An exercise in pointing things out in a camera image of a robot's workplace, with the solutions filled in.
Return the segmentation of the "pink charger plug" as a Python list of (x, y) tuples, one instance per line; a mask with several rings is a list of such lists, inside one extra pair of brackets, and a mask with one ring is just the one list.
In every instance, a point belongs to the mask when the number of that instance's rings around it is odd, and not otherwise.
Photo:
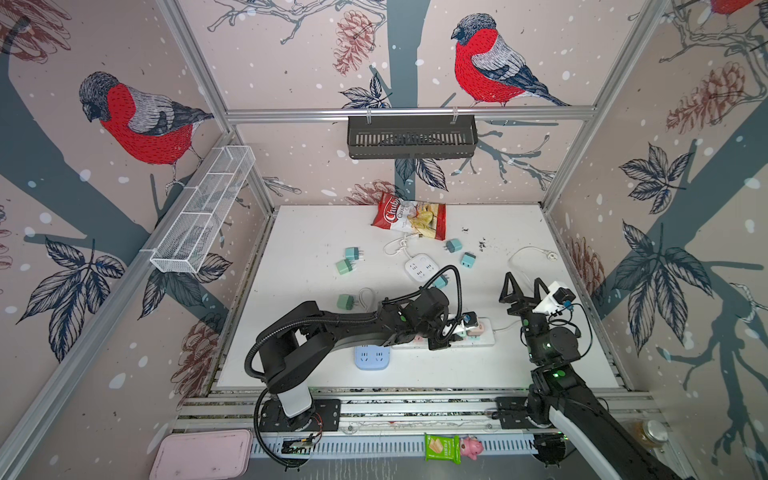
[(470, 337), (481, 336), (485, 332), (485, 326), (482, 323), (478, 323), (476, 326), (469, 327), (467, 329), (467, 335)]

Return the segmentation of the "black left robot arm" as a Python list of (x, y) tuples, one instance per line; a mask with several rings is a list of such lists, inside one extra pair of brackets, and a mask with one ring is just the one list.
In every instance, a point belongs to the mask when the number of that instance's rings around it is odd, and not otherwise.
[(244, 359), (244, 372), (277, 398), (293, 430), (311, 422), (310, 374), (333, 351), (358, 346), (390, 347), (420, 336), (430, 350), (450, 346), (463, 315), (459, 269), (439, 269), (416, 291), (384, 298), (368, 313), (334, 313), (304, 301), (258, 334)]

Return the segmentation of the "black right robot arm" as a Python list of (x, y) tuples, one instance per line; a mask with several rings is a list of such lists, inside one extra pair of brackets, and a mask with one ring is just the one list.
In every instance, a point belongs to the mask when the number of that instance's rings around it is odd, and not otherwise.
[(520, 319), (521, 342), (534, 365), (526, 412), (536, 426), (553, 426), (602, 479), (677, 479), (614, 419), (575, 371), (586, 353), (579, 350), (580, 328), (572, 320), (580, 304), (559, 282), (536, 279), (527, 296), (512, 273), (505, 274), (499, 302)]

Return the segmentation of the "long white pastel power strip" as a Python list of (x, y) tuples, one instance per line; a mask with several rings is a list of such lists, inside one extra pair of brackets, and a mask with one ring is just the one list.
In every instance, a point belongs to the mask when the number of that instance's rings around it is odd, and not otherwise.
[[(490, 320), (486, 317), (479, 317), (479, 322), (482, 323), (485, 326), (485, 332), (478, 337), (470, 337), (470, 336), (463, 336), (458, 334), (453, 334), (451, 340), (449, 341), (449, 346), (451, 348), (472, 348), (472, 347), (492, 347), (495, 345), (495, 334), (493, 332)], [(416, 336), (411, 342), (406, 344), (398, 344), (393, 346), (394, 349), (418, 349), (418, 350), (427, 350), (428, 349), (428, 340), (421, 337)]]

